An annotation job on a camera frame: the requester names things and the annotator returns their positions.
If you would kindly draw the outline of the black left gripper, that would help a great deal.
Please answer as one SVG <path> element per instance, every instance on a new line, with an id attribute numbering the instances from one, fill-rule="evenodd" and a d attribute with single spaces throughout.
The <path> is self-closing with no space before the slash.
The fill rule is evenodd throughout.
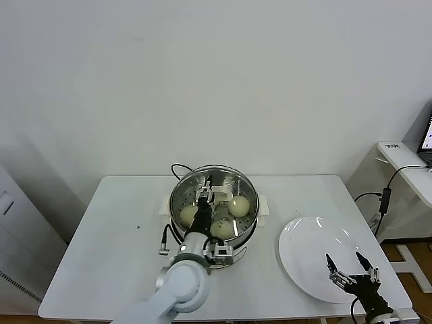
<path id="1" fill-rule="evenodd" d="M 196 192 L 196 202 L 198 210 L 195 213 L 192 225 L 188 232 L 198 232 L 201 234 L 209 234 L 212 224 L 212 207 L 209 203 L 214 201 L 211 180 L 205 182 L 205 189 Z"/>

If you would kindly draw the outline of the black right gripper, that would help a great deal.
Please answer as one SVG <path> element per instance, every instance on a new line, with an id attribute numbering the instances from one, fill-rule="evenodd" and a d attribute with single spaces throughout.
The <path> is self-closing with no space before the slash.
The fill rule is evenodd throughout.
<path id="1" fill-rule="evenodd" d="M 348 283 L 346 276 L 338 271 L 332 258 L 326 254 L 329 279 L 339 288 L 343 288 L 348 294 L 355 295 L 366 312 L 366 316 L 379 316 L 392 314 L 393 309 L 387 301 L 378 293 L 380 287 L 379 269 L 373 267 L 369 260 L 356 251 L 357 259 L 368 275 L 351 275 L 355 283 Z"/>

